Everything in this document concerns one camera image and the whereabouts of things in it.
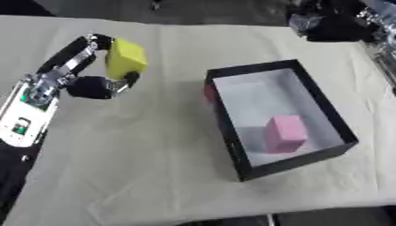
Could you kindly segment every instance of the pink block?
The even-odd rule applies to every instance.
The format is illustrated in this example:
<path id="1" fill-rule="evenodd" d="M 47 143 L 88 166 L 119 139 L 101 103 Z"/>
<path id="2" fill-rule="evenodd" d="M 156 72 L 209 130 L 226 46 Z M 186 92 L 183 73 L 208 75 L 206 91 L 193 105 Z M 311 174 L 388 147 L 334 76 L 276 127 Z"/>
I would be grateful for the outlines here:
<path id="1" fill-rule="evenodd" d="M 308 138 L 299 116 L 274 116 L 265 126 L 267 153 L 295 152 Z"/>

